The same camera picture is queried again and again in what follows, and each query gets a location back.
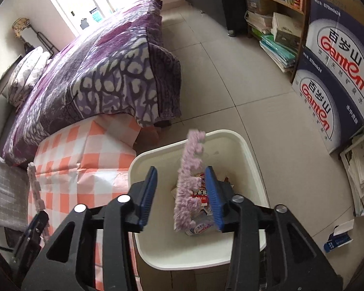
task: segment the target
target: gray plaid pillow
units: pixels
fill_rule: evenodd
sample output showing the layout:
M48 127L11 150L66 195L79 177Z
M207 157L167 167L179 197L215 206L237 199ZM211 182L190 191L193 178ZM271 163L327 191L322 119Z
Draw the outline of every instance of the gray plaid pillow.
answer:
M0 226L20 231L27 228L29 190L27 172L8 166L0 157Z

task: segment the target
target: orange checkered sheet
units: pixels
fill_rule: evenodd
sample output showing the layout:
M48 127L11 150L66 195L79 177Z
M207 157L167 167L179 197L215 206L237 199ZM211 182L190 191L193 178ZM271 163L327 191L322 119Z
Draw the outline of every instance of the orange checkered sheet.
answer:
M35 155L36 178L49 215L49 234L77 204L89 208L108 204L128 192L128 169L136 156L132 146L139 134L136 120L127 114L97 115L66 127L41 142ZM28 220L36 214L32 193ZM130 237L132 264L137 277ZM96 288L102 283L102 230L97 232Z

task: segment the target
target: pink fluffy brush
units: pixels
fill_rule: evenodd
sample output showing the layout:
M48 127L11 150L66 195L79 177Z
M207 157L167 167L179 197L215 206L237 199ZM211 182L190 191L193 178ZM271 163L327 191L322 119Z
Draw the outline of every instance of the pink fluffy brush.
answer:
M187 135L185 150L183 151L181 168L178 173L177 195L174 208L174 230L186 231L195 227L196 223L191 220L191 215L201 209L201 200L191 197L193 189L201 186L201 178L192 176L192 170L201 168L202 160L195 157L202 153L201 141L205 139L205 132L190 130Z

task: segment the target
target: white pillow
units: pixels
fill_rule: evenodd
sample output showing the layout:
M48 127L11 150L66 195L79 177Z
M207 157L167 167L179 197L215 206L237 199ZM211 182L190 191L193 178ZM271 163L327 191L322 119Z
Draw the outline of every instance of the white pillow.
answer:
M42 47L37 47L28 53L22 61L19 62L14 72L12 73L9 81L8 81L8 102L15 106L19 107L22 102L25 101L27 97L24 96L24 91L26 90L26 81L30 76L32 70L34 69L36 63L43 53Z
M38 83L40 77L42 76L43 71L45 70L45 67L47 65L47 60L50 58L50 53L48 51L45 51L42 53L42 55L39 57L39 60L35 64L34 69L31 71L30 76L27 78L22 94L21 94L21 101L18 105L18 109L22 107L23 103L26 101L28 95L32 92L34 89L36 83Z

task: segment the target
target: tile floor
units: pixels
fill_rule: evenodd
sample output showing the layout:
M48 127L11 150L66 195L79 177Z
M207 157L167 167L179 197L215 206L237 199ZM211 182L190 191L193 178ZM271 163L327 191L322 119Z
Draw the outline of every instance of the tile floor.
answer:
M251 145L271 207L282 203L322 248L335 225L353 218L353 201L338 154L329 155L304 105L255 39L231 38L191 6L163 16L165 48L181 62L181 119L159 146L185 139L190 128L230 129ZM354 241L327 255L346 285L364 257L364 217ZM206 273L197 273L198 289Z

